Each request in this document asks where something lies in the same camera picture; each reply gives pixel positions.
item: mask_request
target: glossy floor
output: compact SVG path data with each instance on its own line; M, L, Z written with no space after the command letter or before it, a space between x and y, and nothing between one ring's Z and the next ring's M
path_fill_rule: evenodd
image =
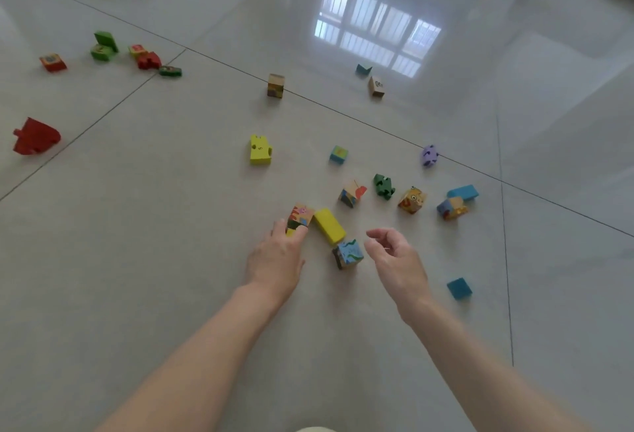
M63 135L43 156L0 151L13 429L94 426L221 305L296 200L331 207L354 238L398 227L500 356L604 430L634 420L634 0L0 0L0 13L3 134L33 116ZM96 29L185 76L125 53L93 62ZM51 52L67 71L39 67ZM281 101L264 96L270 72L287 77ZM267 169L245 160L253 132L273 144ZM423 172L432 141L443 157ZM335 144L351 150L341 168L325 162ZM336 203L376 172L423 187L424 209ZM468 183L471 213L439 221L433 205ZM469 429L371 263L341 274L317 231L305 253L223 429ZM468 306L448 297L457 276Z

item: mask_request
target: hand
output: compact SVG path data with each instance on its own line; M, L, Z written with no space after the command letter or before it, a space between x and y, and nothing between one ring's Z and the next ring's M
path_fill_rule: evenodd
M432 299L427 272L416 250L394 228L375 228L366 234L370 239L365 241L365 249L374 260L378 277L407 322L416 303Z
M300 258L308 228L300 225L286 236L286 220L277 220L273 230L250 253L247 260L247 284L257 287L281 307L299 282L305 260Z

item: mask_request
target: toy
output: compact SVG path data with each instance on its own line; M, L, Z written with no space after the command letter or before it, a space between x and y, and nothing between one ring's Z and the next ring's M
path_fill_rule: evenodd
M94 59L98 59L99 61L110 61L110 57L115 54L115 52L109 46L96 44L90 49L90 54Z
M333 250L332 254L337 260L339 270L350 268L363 260L363 253L356 240L352 242L341 242Z
M357 65L356 72L359 73L359 75L368 76L371 71L372 71L372 67L363 68L361 65Z
M345 159L348 157L348 150L345 148L341 148L338 145L332 149L332 153L330 154L330 160L335 163L339 163L340 165L345 162Z
M282 75L276 75L271 73L269 75L269 84L266 88L266 94L268 96L274 96L275 98L281 98L284 93L284 80Z
M327 208L322 208L316 212L314 219L323 234L326 236L326 239L331 247L338 244L345 238L344 228L339 225L337 219Z
M376 96L377 98L383 98L385 95L385 90L383 89L383 83L381 83L381 78L378 76L371 76L370 81L368 82L368 88L370 89L370 94L372 96Z
M130 51L130 54L132 55L132 57L134 59L137 59L139 56L141 56L142 54L147 53L148 51L143 47L142 44L133 44L131 46L127 47L128 50Z
M429 145L428 147L423 148L423 153L420 155L420 158L425 168L432 168L432 166L438 162L438 152L436 151L436 147Z
M361 197L367 190L368 188L359 185L357 180L352 180L346 184L343 190L341 190L339 200L348 205L350 208L354 208L357 202L361 201Z
M112 37L111 33L108 33L107 31L98 31L95 32L94 37L97 38L97 43L112 48L112 51L114 51L115 53L119 52L117 44L115 43L115 39Z
M183 70L176 67L161 67L158 69L158 74L161 76L183 76Z
M293 207L293 211L290 212L287 227L292 230L295 230L300 225L308 227L313 219L313 215L315 215L315 210L308 208L305 204L296 203Z
M56 53L40 56L40 61L42 61L44 68L46 68L46 71L49 73L66 70L68 68L66 63L59 57L59 54Z
M445 220L453 220L469 211L461 197L448 198L436 207Z
M414 215L423 207L427 194L424 194L416 187L411 187L398 203L400 208Z
M456 300L462 300L464 298L471 297L471 295L473 294L471 288L464 278L459 278L458 280L449 282L447 284L447 288Z
M378 173L374 176L374 187L376 188L376 194L380 197L389 200L396 191L392 188L392 179Z
M264 135L251 135L251 156L252 165L268 165L271 163L273 148L269 146L269 141Z
M44 153L61 140L59 131L33 118L27 118L22 129L13 130L13 134L18 137L13 151L20 155Z
M142 70L149 70L150 68L156 68L158 70L161 68L160 58L154 51L140 54L136 59L136 64Z
M449 190L447 192L447 196L449 198L460 197L465 202L468 202L469 200L473 200L474 198L480 196L480 194L477 192L476 188L473 185L466 185L464 187Z

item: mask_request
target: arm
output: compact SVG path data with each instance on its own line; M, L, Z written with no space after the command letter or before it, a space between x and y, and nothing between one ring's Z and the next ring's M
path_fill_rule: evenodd
M427 349L479 432L588 432L531 388L431 296L416 250L394 229L369 230L365 248L399 313Z
M215 429L249 351L289 298L308 229L285 235L286 220L250 254L247 283L181 345L96 432L209 432Z

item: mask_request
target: forearm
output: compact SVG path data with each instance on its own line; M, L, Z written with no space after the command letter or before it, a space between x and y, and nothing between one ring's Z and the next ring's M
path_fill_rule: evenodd
M479 432L581 432L585 425L531 388L432 300L407 322Z
M97 432L209 432L279 305L250 285L153 372Z

